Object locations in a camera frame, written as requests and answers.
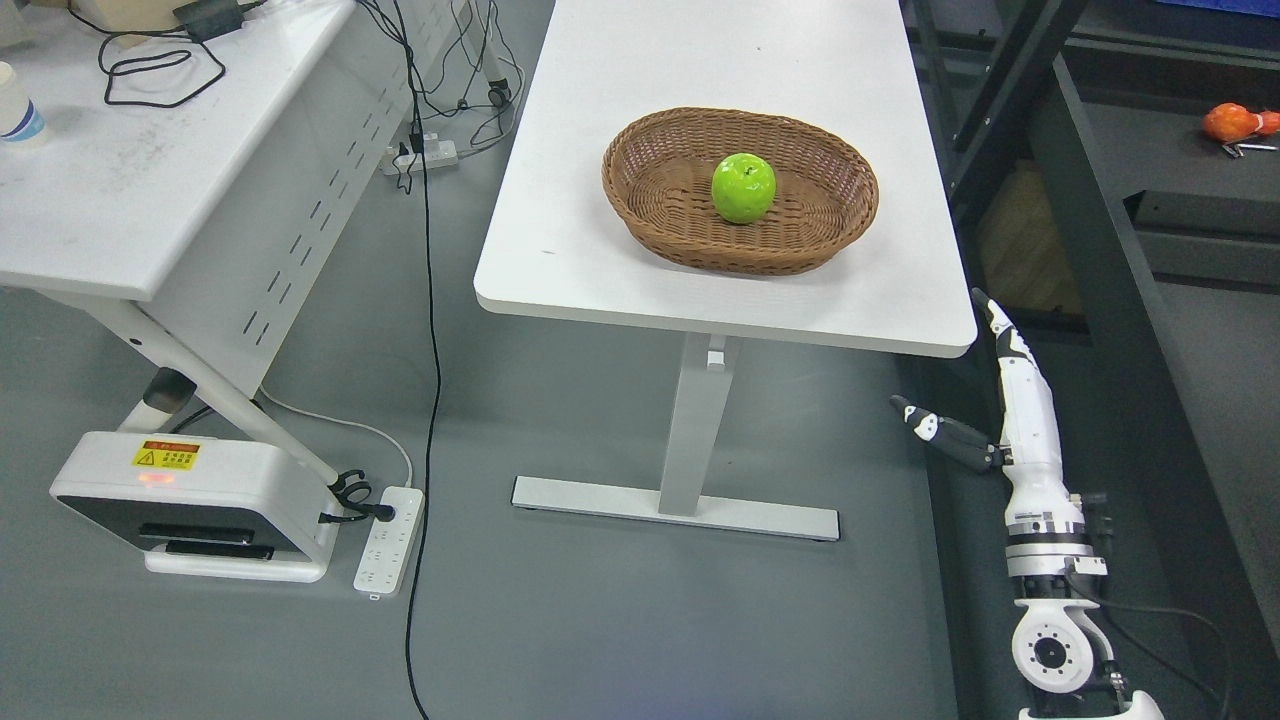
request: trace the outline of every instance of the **green apple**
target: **green apple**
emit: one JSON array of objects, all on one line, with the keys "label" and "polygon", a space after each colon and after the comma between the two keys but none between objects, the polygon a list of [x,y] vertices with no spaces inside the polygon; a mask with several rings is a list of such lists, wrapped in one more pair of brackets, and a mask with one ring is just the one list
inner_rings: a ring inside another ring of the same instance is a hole
[{"label": "green apple", "polygon": [[737,152],[721,160],[712,173],[712,202],[731,223],[754,223],[769,211],[778,181],[773,168],[750,152]]}]

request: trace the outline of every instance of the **yellow label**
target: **yellow label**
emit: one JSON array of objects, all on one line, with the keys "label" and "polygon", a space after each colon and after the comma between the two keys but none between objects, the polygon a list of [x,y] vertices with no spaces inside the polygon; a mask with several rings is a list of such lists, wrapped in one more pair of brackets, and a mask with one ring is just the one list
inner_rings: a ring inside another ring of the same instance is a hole
[{"label": "yellow label", "polygon": [[165,470],[189,470],[196,464],[200,446],[186,442],[164,442],[148,439],[133,456],[133,464],[140,468],[164,468]]}]

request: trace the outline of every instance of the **device base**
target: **device base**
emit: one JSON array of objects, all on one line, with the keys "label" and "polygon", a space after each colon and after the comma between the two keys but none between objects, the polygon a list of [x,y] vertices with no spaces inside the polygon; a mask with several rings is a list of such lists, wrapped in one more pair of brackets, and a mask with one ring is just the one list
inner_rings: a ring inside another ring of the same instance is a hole
[{"label": "device base", "polygon": [[147,570],[170,575],[202,575],[206,578],[234,578],[237,580],[276,580],[284,583],[314,583],[329,569],[326,562],[305,560],[242,560],[237,557],[201,557],[170,555],[163,551],[142,553]]}]

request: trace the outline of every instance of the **orange object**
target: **orange object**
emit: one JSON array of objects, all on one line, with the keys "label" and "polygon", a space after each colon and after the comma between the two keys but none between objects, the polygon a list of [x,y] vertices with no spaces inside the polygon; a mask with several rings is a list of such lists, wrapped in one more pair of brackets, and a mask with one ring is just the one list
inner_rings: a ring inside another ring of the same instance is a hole
[{"label": "orange object", "polygon": [[1280,129],[1280,113],[1251,113],[1243,105],[1222,102],[1204,115],[1203,127],[1204,133],[1219,142],[1236,142]]},{"label": "orange object", "polygon": [[1258,135],[1272,135],[1280,129],[1280,113],[1266,110],[1258,114],[1262,115],[1262,129],[1258,131]]}]

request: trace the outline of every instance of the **power adapter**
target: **power adapter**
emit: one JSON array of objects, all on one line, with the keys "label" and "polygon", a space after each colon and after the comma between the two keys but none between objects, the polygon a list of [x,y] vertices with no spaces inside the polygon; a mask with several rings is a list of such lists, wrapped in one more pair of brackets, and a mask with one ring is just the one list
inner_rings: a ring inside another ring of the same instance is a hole
[{"label": "power adapter", "polygon": [[244,24],[244,12],[237,0],[196,0],[174,8],[173,15],[196,42],[234,32]]}]

